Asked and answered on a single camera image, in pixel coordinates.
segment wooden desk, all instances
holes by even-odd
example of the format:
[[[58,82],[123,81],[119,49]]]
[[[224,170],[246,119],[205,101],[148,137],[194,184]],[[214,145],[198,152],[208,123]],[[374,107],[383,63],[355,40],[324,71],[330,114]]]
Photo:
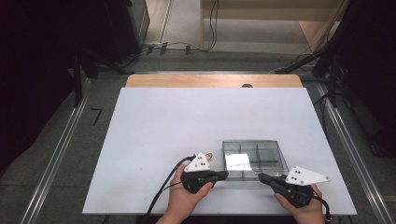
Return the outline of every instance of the wooden desk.
[[[247,82],[273,88],[240,88]],[[210,151],[211,169],[223,170],[222,142],[237,139],[276,140],[289,168],[299,165],[331,177],[318,186],[334,215],[356,214],[297,76],[131,75],[126,87],[132,88],[120,92],[83,214],[145,214],[178,161]],[[164,213],[168,194],[163,192],[152,214]],[[220,181],[193,214],[284,216],[289,212],[259,181]]]
[[[297,75],[131,75],[125,87],[302,87]]]
[[[204,43],[204,19],[210,18],[214,2],[215,0],[201,0],[201,44]],[[335,21],[344,14],[347,2],[348,0],[221,0],[218,19],[298,21],[314,52],[325,40],[323,36],[330,32]]]

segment white triangular bracket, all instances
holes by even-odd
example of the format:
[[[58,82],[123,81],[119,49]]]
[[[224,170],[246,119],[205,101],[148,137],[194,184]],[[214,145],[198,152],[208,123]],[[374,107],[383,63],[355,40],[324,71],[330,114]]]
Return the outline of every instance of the white triangular bracket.
[[[294,166],[289,175],[285,179],[286,183],[306,186],[311,184],[317,184],[320,182],[330,181],[330,178],[326,175],[321,175],[305,168]]]
[[[209,170],[209,162],[206,155],[200,152],[185,168],[186,173]]]

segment gray floor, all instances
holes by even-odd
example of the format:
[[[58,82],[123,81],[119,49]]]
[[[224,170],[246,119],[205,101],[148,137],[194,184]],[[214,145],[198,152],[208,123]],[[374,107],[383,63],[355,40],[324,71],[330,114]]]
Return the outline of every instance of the gray floor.
[[[301,38],[300,34],[296,34],[295,38]],[[159,50],[154,50],[150,54],[135,58],[126,68],[136,73],[232,71],[265,74],[292,62],[296,56],[281,52],[192,51],[186,54],[181,50],[168,50],[165,54],[161,54]],[[303,69],[298,69],[294,73],[300,75],[302,80],[311,78],[312,67],[308,64]],[[125,85],[126,78],[127,76],[108,70],[101,72],[96,80],[91,80],[91,90],[86,92],[87,103],[35,223],[102,223],[104,221],[105,216],[86,216],[82,215],[81,211],[120,88]],[[318,83],[313,81],[304,82],[313,102],[320,96],[317,85]],[[341,97],[337,97],[337,101],[346,126],[352,133],[364,162],[370,168],[371,175],[384,196],[389,211],[396,214],[394,193],[396,160],[374,156],[371,153],[368,138],[352,110],[344,105]],[[74,93],[64,100],[38,136],[35,144],[18,157],[1,176],[0,223],[21,222],[32,194],[70,118],[73,103]],[[102,114],[96,123],[98,112],[92,108],[102,109]],[[353,223],[379,223],[327,113],[325,113],[325,118],[334,157],[358,210],[358,215],[351,218]],[[109,222],[135,223],[135,217],[111,216]],[[333,223],[349,223],[349,219],[337,217]]]

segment person's right hand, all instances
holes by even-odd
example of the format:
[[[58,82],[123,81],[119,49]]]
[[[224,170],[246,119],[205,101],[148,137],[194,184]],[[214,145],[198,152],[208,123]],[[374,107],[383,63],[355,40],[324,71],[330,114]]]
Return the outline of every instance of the person's right hand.
[[[316,185],[312,185],[312,189],[318,194],[319,198],[322,194]],[[322,203],[316,199],[311,199],[309,205],[296,208],[281,194],[275,194],[276,199],[279,201],[283,208],[289,210],[294,219],[299,224],[322,224],[324,223],[324,216],[322,211]]]

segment transparent box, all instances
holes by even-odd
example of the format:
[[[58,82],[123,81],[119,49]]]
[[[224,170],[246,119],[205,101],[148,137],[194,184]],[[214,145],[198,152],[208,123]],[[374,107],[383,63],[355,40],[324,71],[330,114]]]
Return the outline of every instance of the transparent box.
[[[228,180],[255,180],[257,175],[287,175],[289,168],[277,141],[224,141],[224,170]]]

